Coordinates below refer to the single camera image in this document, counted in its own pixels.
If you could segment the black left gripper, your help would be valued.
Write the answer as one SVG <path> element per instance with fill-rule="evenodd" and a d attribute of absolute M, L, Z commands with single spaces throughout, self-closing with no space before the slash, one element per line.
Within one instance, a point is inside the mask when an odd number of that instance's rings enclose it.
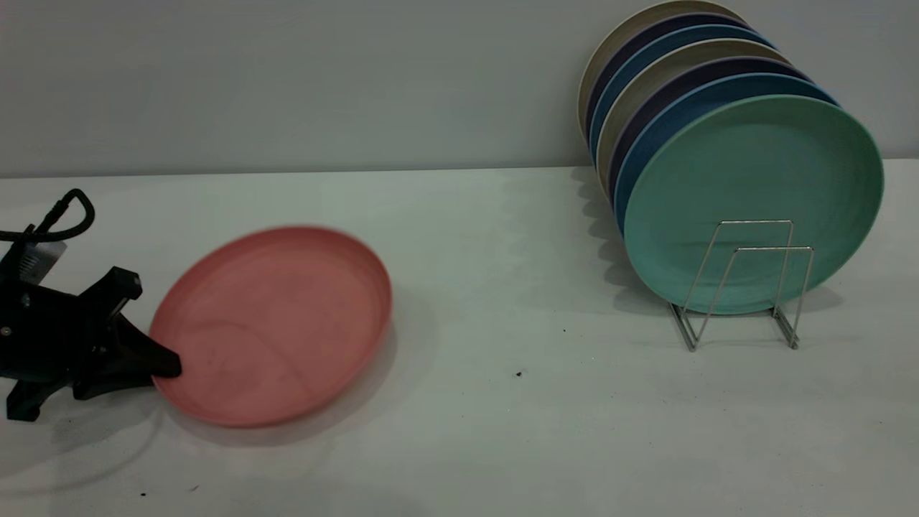
<path fill-rule="evenodd" d="M 140 276 L 118 267 L 79 295 L 2 281 L 2 377 L 14 380 L 7 419 L 37 420 L 43 403 L 66 388 L 88 401 L 152 387 L 152 376 L 180 376 L 178 354 L 121 314 L 141 293 Z"/>

